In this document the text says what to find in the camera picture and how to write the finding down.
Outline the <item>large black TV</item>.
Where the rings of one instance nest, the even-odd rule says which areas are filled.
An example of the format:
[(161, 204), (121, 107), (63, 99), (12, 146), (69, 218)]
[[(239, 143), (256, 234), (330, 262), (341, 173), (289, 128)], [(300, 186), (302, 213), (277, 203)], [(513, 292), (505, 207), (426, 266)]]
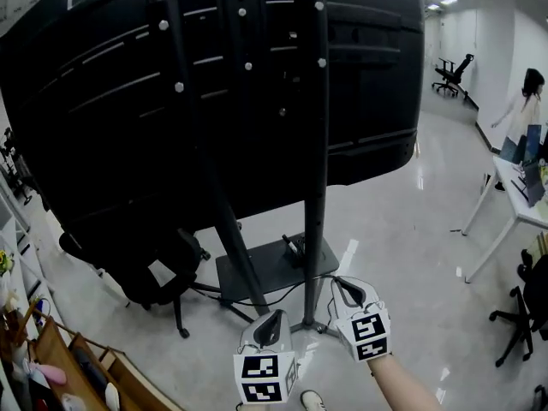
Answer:
[(0, 92), (44, 202), (79, 243), (212, 225), (189, 93), (239, 218), (304, 199), (304, 66), (329, 73), (327, 182), (412, 155), (423, 0), (39, 0), (0, 38)]

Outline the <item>blue paper bag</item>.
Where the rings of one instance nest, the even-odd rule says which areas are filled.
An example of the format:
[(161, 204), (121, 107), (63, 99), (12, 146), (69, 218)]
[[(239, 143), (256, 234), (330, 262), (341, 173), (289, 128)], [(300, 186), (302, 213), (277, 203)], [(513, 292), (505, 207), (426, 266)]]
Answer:
[(541, 142), (542, 127), (540, 125), (528, 125), (525, 134), (515, 143), (509, 137), (503, 142), (499, 157), (512, 164), (527, 166), (537, 162), (544, 155), (544, 145)]

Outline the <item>black office chair with headrest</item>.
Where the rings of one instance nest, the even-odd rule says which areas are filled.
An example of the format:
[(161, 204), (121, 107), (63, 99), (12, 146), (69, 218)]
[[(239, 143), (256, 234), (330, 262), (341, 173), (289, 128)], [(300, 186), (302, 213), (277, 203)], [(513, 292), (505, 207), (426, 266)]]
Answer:
[(456, 64), (451, 60), (443, 58), (439, 58), (439, 60), (442, 62), (443, 67), (435, 68), (435, 72), (442, 77), (443, 81), (434, 81), (431, 84), (431, 88), (436, 89), (436, 92), (439, 92), (441, 89), (444, 90), (444, 93), (450, 91), (451, 96), (457, 98), (461, 92), (460, 84), (462, 82), (462, 75), (468, 65), (474, 61), (474, 55), (467, 54), (458, 67), (456, 67)]

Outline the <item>white shelf unit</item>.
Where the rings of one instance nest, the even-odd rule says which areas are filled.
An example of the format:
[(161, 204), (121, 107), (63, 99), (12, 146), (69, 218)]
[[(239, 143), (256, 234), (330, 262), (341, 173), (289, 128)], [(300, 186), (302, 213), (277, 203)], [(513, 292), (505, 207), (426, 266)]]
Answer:
[(18, 296), (19, 307), (28, 307), (29, 301), (47, 299), (46, 309), (53, 313), (53, 287), (46, 279), (39, 263), (38, 249), (30, 234), (30, 224), (1, 174), (0, 248), (4, 248), (11, 259), (10, 282)]

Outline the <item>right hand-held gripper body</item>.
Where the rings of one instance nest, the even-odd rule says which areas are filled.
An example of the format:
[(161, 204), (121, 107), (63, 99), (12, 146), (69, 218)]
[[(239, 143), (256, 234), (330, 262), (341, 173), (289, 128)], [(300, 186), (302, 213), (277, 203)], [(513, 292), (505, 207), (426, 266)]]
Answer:
[(340, 341), (354, 361), (370, 361), (391, 353), (390, 315), (382, 301), (335, 321)]

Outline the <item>white desk with metal legs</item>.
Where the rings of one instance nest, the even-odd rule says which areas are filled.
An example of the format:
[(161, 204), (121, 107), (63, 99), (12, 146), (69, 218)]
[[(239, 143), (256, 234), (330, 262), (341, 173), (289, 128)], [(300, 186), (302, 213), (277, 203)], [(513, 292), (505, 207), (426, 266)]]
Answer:
[(511, 214), (500, 234), (477, 262), (474, 270), (462, 277), (463, 281), (467, 284), (472, 283), (482, 272), (495, 252), (501, 247), (503, 242), (513, 234), (520, 224), (525, 224), (536, 229), (548, 230), (548, 211), (545, 212), (544, 216), (536, 205), (530, 206), (525, 195), (519, 190), (518, 182), (521, 185), (523, 185), (523, 182), (519, 180), (520, 175), (518, 167), (497, 156), (492, 158), (492, 162), (495, 170), (494, 175), (490, 177), (485, 185), (479, 200), (464, 223), (461, 233), (463, 236), (468, 235), (468, 232), (480, 213), (481, 207), (491, 195), (491, 192), (494, 190), (495, 184), (498, 181), (500, 181), (505, 188), (505, 193), (511, 208)]

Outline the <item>black tripod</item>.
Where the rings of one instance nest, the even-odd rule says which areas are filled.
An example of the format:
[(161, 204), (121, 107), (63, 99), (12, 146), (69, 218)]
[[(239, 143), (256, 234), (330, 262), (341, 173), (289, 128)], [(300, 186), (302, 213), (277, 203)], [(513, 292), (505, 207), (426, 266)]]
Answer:
[(15, 137), (10, 127), (6, 127), (3, 137), (0, 138), (0, 155), (3, 159), (0, 173), (14, 195), (21, 194), (24, 198), (23, 205), (28, 205), (32, 196), (27, 194), (27, 189), (35, 189), (35, 186), (24, 158), (15, 147)]

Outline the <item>person's right forearm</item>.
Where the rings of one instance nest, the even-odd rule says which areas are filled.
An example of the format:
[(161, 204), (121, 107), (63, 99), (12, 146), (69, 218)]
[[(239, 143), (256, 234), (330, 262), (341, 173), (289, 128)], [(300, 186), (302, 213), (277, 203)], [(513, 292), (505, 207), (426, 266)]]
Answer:
[(392, 354), (367, 365), (392, 411), (443, 411), (438, 399)]

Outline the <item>black TV floor stand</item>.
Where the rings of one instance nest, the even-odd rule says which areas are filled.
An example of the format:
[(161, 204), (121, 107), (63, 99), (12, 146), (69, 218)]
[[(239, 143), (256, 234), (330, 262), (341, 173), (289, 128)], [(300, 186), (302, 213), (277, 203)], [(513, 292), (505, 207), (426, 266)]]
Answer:
[[(304, 314), (297, 331), (315, 330), (335, 336), (336, 332), (315, 318), (316, 306), (324, 279), (316, 272), (321, 257), (325, 220), (325, 192), (328, 168), (329, 135), (329, 62), (326, 0), (294, 0), (297, 18), (297, 51), (301, 95), (298, 106), (310, 132), (305, 140), (306, 171), (301, 177), (305, 192), (305, 257), (303, 264), (305, 296)], [(259, 279), (248, 256), (236, 217), (223, 190), (206, 138), (200, 96), (194, 90), (194, 72), (189, 67), (184, 24), (178, 0), (146, 0), (147, 14), (154, 38), (168, 45), (170, 78), (174, 87), (172, 104), (177, 112), (190, 116), (192, 148), (199, 162), (199, 173), (211, 204), (215, 228), (235, 270), (245, 281), (249, 298), (259, 314), (268, 313)]]

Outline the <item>pink soft item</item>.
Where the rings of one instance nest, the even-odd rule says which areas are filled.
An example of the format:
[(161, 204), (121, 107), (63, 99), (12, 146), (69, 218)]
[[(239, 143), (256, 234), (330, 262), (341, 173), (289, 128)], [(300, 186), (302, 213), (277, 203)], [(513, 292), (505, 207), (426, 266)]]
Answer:
[(67, 383), (67, 375), (65, 371), (57, 366), (38, 364), (35, 369), (41, 372), (48, 381), (54, 384), (65, 385)]

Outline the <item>wooden rack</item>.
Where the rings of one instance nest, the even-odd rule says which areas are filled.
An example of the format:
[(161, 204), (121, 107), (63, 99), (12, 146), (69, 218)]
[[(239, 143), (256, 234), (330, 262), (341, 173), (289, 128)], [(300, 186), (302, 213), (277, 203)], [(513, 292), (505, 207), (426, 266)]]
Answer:
[[(57, 366), (54, 384), (35, 369)], [(118, 389), (121, 411), (186, 411), (117, 349), (71, 331), (31, 305), (0, 311), (0, 411), (109, 411), (105, 388)]]

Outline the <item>person's white shoe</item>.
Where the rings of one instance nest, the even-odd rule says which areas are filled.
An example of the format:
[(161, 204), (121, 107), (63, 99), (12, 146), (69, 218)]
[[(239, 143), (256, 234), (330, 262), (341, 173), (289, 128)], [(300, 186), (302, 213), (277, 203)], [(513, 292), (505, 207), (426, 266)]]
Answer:
[(300, 400), (305, 411), (327, 411), (322, 397), (315, 390), (303, 391)]

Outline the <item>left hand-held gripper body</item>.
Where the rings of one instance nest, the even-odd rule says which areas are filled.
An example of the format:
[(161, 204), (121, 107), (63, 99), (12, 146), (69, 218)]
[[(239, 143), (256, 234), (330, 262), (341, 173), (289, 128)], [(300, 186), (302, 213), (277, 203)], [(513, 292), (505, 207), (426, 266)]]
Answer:
[(295, 351), (258, 351), (245, 346), (233, 355), (235, 384), (243, 404), (283, 404), (297, 379)]

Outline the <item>dark open laptop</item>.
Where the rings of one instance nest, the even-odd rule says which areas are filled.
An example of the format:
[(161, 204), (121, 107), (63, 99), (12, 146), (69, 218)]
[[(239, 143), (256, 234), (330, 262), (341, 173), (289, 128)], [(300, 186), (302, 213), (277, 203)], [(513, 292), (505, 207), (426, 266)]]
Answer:
[(526, 183), (527, 202), (534, 207), (545, 196), (545, 182), (548, 181), (548, 164), (541, 158), (522, 162)]

